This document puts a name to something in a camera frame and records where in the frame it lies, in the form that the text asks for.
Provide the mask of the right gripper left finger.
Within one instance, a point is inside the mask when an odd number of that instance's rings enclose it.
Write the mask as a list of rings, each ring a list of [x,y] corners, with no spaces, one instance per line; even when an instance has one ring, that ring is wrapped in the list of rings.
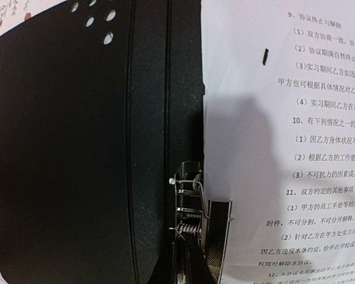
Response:
[[[172,233],[163,244],[157,263],[147,282],[148,284],[177,284],[177,244],[176,234]]]

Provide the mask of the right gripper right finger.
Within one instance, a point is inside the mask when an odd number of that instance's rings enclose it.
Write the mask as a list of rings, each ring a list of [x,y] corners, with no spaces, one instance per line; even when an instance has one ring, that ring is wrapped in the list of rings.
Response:
[[[194,238],[186,240],[186,281],[191,284],[216,284]]]

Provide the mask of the silver folder clip mechanism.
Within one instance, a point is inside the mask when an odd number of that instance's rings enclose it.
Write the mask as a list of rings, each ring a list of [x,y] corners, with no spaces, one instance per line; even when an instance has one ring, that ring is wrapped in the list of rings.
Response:
[[[232,203],[206,199],[201,162],[183,162],[169,183],[174,194],[169,230],[176,234],[178,244],[177,283],[187,283],[186,240],[189,238],[197,240],[213,278],[220,283]]]

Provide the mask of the black clip folder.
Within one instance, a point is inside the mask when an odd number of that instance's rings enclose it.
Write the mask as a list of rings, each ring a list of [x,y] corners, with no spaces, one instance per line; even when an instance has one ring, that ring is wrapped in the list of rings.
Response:
[[[203,95],[200,1],[63,1],[0,36],[5,281],[147,283]]]

